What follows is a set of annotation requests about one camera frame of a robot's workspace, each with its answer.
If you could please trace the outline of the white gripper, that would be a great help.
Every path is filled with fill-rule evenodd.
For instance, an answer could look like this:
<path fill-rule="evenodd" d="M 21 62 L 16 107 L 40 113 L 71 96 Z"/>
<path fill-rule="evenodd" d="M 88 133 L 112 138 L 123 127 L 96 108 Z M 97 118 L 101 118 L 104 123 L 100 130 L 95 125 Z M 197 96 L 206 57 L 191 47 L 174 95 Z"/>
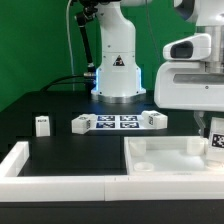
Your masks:
<path fill-rule="evenodd" d="M 154 101 L 160 108 L 194 110 L 203 136 L 203 111 L 224 112 L 224 74 L 207 73 L 201 62 L 166 62 L 157 72 Z"/>

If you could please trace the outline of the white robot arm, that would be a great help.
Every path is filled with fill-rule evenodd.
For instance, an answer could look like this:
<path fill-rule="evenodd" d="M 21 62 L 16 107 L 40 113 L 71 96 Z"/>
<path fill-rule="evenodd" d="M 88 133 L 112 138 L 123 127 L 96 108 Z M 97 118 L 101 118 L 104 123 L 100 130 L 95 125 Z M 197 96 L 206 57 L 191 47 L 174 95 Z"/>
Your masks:
<path fill-rule="evenodd" d="M 130 103 L 144 96 L 141 70 L 135 62 L 135 27 L 123 6 L 144 0 L 78 0 L 81 31 L 87 22 L 100 23 L 102 61 L 95 70 L 92 97 L 109 103 Z M 203 127 L 204 111 L 224 112 L 224 0 L 173 0 L 175 11 L 196 24 L 196 33 L 164 46 L 166 60 L 156 75 L 154 102 L 160 108 L 192 110 Z"/>

